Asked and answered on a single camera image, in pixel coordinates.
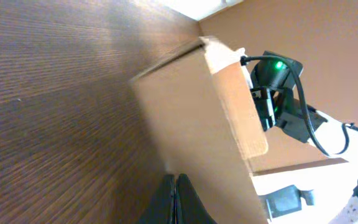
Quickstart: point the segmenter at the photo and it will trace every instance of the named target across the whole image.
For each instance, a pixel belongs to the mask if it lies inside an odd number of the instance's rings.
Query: brown wall
[[[199,32],[145,1],[0,1],[0,223],[133,223],[165,171],[127,81]]]
[[[271,50],[299,60],[308,104],[358,125],[358,1],[246,0],[200,24],[204,35],[247,55]],[[269,152],[251,161],[254,170],[324,159],[279,129],[267,138]]]

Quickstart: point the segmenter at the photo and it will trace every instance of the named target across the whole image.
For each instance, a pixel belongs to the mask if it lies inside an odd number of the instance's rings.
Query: robotic arm
[[[358,163],[358,127],[341,123],[306,104],[299,79],[300,62],[265,51],[260,57],[241,57],[241,65],[260,60],[250,74],[250,91],[264,131],[273,126],[317,147],[327,157],[341,157]],[[299,100],[294,99],[297,87]],[[358,222],[358,186],[348,204],[331,223]]]

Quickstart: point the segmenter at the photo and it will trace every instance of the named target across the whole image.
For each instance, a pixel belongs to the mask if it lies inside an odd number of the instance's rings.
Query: box
[[[266,223],[247,160],[267,141],[239,63],[200,38],[131,80],[171,174],[187,174],[218,223]]]

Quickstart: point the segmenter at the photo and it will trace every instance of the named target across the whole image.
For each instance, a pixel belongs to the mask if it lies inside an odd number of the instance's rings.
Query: brown box
[[[267,142],[236,52],[200,38],[131,80],[168,173],[218,223],[266,223],[247,160]]]

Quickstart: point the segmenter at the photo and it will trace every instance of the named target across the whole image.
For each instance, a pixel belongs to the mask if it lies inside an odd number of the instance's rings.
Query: green indicator light
[[[277,62],[276,63],[276,68],[277,69],[282,69],[284,67],[284,63],[283,62]]]

